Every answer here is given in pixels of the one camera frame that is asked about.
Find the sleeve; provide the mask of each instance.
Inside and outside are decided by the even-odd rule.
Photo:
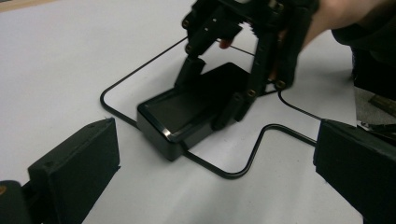
[[[379,62],[396,68],[396,15],[373,31],[354,24],[333,30],[332,34],[340,44],[368,50]]]

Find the black wire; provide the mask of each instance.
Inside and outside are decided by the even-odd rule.
[[[144,63],[143,65],[141,65],[140,67],[138,67],[137,69],[135,69],[132,73],[130,73],[128,76],[123,77],[122,79],[120,79],[118,82],[114,83],[113,85],[111,85],[109,88],[105,89],[102,94],[100,95],[100,103],[102,105],[102,107],[107,110],[108,112],[112,113],[113,115],[117,116],[118,118],[124,120],[125,122],[131,124],[132,126],[134,126],[137,130],[140,130],[139,127],[137,127],[137,123],[136,120],[129,118],[128,116],[122,114],[120,111],[116,110],[115,108],[111,107],[110,105],[108,105],[105,102],[105,95],[111,91],[113,88],[115,88],[116,86],[118,86],[121,82],[123,82],[125,79],[127,79],[128,77],[132,76],[133,74],[135,74],[136,72],[138,72],[139,70],[141,70],[142,68],[146,67],[149,63],[152,63],[153,61],[155,61],[156,59],[158,59],[159,57],[163,56],[166,52],[168,52],[169,50],[171,50],[172,48],[174,48],[175,46],[177,46],[178,44],[180,44],[181,42],[183,42],[185,39],[187,39],[187,37],[182,38],[181,40],[177,41],[176,44],[174,44],[173,46],[171,46],[170,48],[164,50],[162,53],[160,53],[159,55],[155,56],[154,58],[152,58],[151,60],[149,60],[148,62]]]
[[[300,109],[299,107],[297,107],[295,105],[291,105],[288,102],[286,102],[285,99],[283,99],[283,97],[282,97],[282,91],[279,91],[277,93],[277,96],[279,97],[279,100],[282,101],[283,104],[285,104],[285,105],[287,105],[287,106],[289,106],[289,107],[291,107],[291,108],[293,108],[293,109],[295,109],[295,110],[297,110],[297,111],[299,111],[299,112],[301,112],[303,114],[306,114],[307,116],[309,116],[309,117],[311,117],[313,119],[322,120],[320,117],[315,116],[315,115],[313,115],[313,114],[311,114],[309,112],[306,112],[305,110]]]
[[[185,151],[184,155],[187,158],[189,158],[190,160],[195,161],[198,164],[204,166],[206,169],[210,170],[211,172],[215,173],[216,175],[219,175],[219,176],[221,176],[223,178],[226,178],[226,179],[236,179],[236,178],[242,177],[243,175],[245,175],[248,172],[248,170],[251,167],[251,164],[254,161],[254,157],[256,156],[257,150],[259,149],[260,143],[262,142],[262,138],[264,137],[265,132],[267,132],[269,130],[281,131],[282,133],[286,133],[286,134],[288,134],[288,135],[290,135],[290,136],[292,136],[292,137],[294,137],[294,138],[296,138],[296,139],[298,139],[300,141],[303,141],[303,142],[307,143],[308,145],[310,145],[312,147],[314,147],[316,145],[316,141],[315,140],[313,140],[313,139],[311,139],[311,138],[309,138],[309,137],[307,137],[305,135],[302,135],[301,133],[297,133],[294,130],[288,128],[288,127],[285,127],[285,126],[280,125],[280,124],[268,124],[268,125],[266,125],[265,127],[262,128],[262,131],[260,132],[259,137],[257,138],[256,144],[254,145],[254,147],[253,147],[253,149],[252,149],[252,151],[250,153],[250,156],[249,156],[249,158],[247,160],[247,164],[246,164],[245,168],[243,168],[239,172],[228,173],[226,171],[223,171],[219,167],[217,167],[217,166],[213,165],[212,163],[209,163],[209,162],[203,160],[202,158],[192,154],[188,150]]]

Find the black rectangular block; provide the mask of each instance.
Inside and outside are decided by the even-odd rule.
[[[32,188],[53,208],[45,223],[82,223],[119,164],[114,119],[85,126],[32,164]]]
[[[248,72],[226,63],[140,104],[137,126],[173,161],[214,132],[213,121],[247,80]]]
[[[356,127],[323,120],[314,164],[369,223],[396,223],[396,147]]]
[[[32,224],[20,183],[0,181],[0,223]]]

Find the black device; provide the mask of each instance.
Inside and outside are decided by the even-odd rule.
[[[240,121],[266,85],[284,90],[294,80],[297,57],[318,0],[198,0],[182,22],[188,57],[175,87],[137,107],[137,126],[169,161],[211,133]],[[258,44],[250,73],[226,63],[201,74],[199,58],[217,41],[233,39],[248,22]],[[288,29],[279,47],[279,32]],[[277,77],[268,77],[275,62]]]
[[[395,146],[362,129],[323,119],[314,164],[365,223],[396,223]]]
[[[33,163],[25,185],[0,181],[0,223],[82,223],[119,165],[115,120],[91,123]]]

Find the robotic hand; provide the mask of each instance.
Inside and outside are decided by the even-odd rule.
[[[277,90],[291,86],[317,9],[318,0],[198,0],[182,22],[188,57],[175,87],[139,105],[137,125],[172,161],[214,131],[242,120],[267,84],[274,83]],[[199,56],[219,38],[233,39],[242,22],[258,37],[250,74],[226,63],[201,75],[205,62]],[[284,30],[280,47],[278,35]],[[275,63],[276,80],[269,81]]]

